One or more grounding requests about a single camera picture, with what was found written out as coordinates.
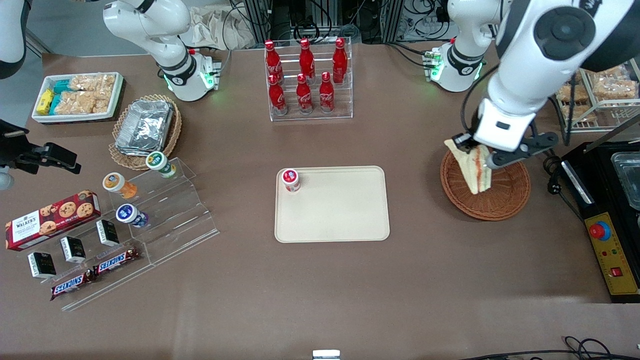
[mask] wicker basket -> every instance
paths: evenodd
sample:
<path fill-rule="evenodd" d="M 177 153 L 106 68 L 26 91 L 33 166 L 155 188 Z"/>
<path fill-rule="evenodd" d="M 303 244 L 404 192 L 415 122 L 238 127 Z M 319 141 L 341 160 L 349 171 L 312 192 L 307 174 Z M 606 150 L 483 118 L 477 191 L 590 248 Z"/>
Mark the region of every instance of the wicker basket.
<path fill-rule="evenodd" d="M 178 137 L 180 136 L 180 129 L 182 128 L 182 117 L 180 115 L 180 111 L 178 110 L 178 106 L 175 104 L 173 100 L 171 100 L 170 98 L 164 95 L 145 95 L 139 98 L 138 100 L 148 100 L 148 101 L 162 100 L 162 101 L 169 102 L 173 105 L 173 117 L 171 120 L 171 126 L 169 127 L 169 133 L 167 134 L 167 141 L 166 141 L 166 144 L 164 145 L 164 150 L 163 150 L 163 153 L 167 155 L 167 157 L 169 157 L 169 155 L 173 151 L 173 148 L 175 147 L 175 144 L 178 142 Z M 111 134 L 113 134 L 114 140 L 118 138 L 118 134 L 120 133 L 120 128 L 122 127 L 122 122 L 127 117 L 130 106 L 131 105 L 127 106 L 127 108 L 120 114 L 118 121 L 113 127 L 113 132 L 111 132 Z M 112 143 L 109 145 L 109 153 L 111 154 L 111 158 L 113 159 L 113 161 L 115 161 L 119 165 L 122 165 L 124 167 L 130 168 L 133 170 L 137 170 L 137 171 L 144 171 L 149 169 L 145 164 L 144 156 L 130 156 L 130 155 L 122 154 L 120 151 L 118 151 L 118 149 L 116 149 L 115 143 Z"/>
<path fill-rule="evenodd" d="M 473 195 L 451 151 L 440 165 L 442 188 L 465 214 L 481 220 L 505 220 L 517 214 L 529 200 L 531 180 L 527 168 L 515 163 L 492 171 L 491 188 Z"/>

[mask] coca-cola bottle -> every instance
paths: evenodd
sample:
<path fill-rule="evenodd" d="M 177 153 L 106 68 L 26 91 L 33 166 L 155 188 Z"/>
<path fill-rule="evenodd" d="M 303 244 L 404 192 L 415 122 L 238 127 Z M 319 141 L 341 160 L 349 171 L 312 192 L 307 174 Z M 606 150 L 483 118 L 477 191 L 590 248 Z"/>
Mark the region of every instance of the coca-cola bottle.
<path fill-rule="evenodd" d="M 314 55 L 309 49 L 309 39 L 302 38 L 300 40 L 300 72 L 304 74 L 308 84 L 316 82 L 316 61 Z"/>
<path fill-rule="evenodd" d="M 347 75 L 347 52 L 344 50 L 344 39 L 338 38 L 335 41 L 335 51 L 333 52 L 333 82 L 342 84 Z"/>
<path fill-rule="evenodd" d="M 278 84 L 278 78 L 275 75 L 269 75 L 269 100 L 273 105 L 273 114 L 282 116 L 287 113 L 287 103 L 284 101 L 284 91 Z"/>
<path fill-rule="evenodd" d="M 307 77 L 304 74 L 298 74 L 298 88 L 296 89 L 298 94 L 298 106 L 300 112 L 303 114 L 311 114 L 314 110 L 314 105 L 311 103 L 311 88 L 307 84 Z"/>
<path fill-rule="evenodd" d="M 328 71 L 322 73 L 322 84 L 320 84 L 320 110 L 323 113 L 330 113 L 335 108 L 333 100 L 333 84 L 331 84 L 331 74 Z"/>
<path fill-rule="evenodd" d="M 275 45 L 273 41 L 267 40 L 264 42 L 264 48 L 267 49 L 266 63 L 267 71 L 269 75 L 275 75 L 278 79 L 278 84 L 282 84 L 284 81 L 284 74 L 282 73 L 282 62 L 280 61 L 280 55 L 276 53 Z"/>

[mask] tabletop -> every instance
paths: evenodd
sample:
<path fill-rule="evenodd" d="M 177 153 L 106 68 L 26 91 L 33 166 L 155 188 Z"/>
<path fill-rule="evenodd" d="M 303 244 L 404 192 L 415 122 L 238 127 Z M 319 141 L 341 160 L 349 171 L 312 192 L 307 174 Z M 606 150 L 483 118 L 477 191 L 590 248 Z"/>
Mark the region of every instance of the tabletop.
<path fill-rule="evenodd" d="M 221 233 L 71 313 L 36 296 L 24 258 L 0 252 L 2 359 L 308 359 L 337 348 L 347 360 L 453 360 L 562 348 L 565 335 L 638 356 L 640 305 L 609 303 L 584 225 L 547 193 L 541 158 L 524 162 L 531 198 L 509 220 L 474 220 L 445 196 L 443 141 L 461 132 L 464 93 L 426 82 L 389 47 L 358 44 L 353 119 L 274 124 L 263 56 L 234 52 L 218 91 L 177 101 L 183 127 L 172 156 L 197 174 Z M 45 75 L 118 71 L 124 105 L 175 98 L 150 56 L 43 61 Z M 538 126 L 557 131 L 553 116 L 545 107 Z M 3 221 L 86 188 L 105 198 L 104 174 L 137 174 L 109 156 L 112 122 L 28 128 L 31 142 L 78 153 L 83 170 L 13 171 L 15 186 L 0 193 Z M 276 173 L 350 165 L 385 171 L 390 236 L 277 242 Z"/>

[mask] black small box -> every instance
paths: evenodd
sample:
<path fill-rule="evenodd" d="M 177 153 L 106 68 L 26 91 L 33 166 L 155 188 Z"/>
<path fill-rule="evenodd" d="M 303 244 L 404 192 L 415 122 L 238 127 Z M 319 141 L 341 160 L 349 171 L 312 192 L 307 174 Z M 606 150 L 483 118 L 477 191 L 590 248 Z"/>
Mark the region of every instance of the black small box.
<path fill-rule="evenodd" d="M 107 246 L 116 246 L 120 242 L 118 241 L 118 233 L 116 232 L 116 225 L 108 220 L 98 220 L 95 225 L 98 227 L 98 236 L 100 236 L 100 242 Z"/>
<path fill-rule="evenodd" d="M 60 245 L 62 245 L 62 253 L 65 255 L 65 260 L 68 262 L 82 263 L 86 260 L 84 247 L 82 246 L 82 241 L 80 239 L 65 236 L 60 239 Z"/>
<path fill-rule="evenodd" d="M 49 279 L 56 276 L 56 268 L 53 266 L 53 258 L 46 252 L 32 252 L 27 256 L 31 266 L 31 275 L 41 279 Z"/>

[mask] red cookie box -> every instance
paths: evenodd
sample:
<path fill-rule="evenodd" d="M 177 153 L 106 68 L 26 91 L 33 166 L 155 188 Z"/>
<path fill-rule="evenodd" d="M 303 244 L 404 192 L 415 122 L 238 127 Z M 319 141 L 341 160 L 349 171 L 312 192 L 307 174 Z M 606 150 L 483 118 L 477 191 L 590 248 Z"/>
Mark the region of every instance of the red cookie box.
<path fill-rule="evenodd" d="M 98 197 L 83 190 L 6 223 L 6 248 L 22 251 L 100 217 Z"/>

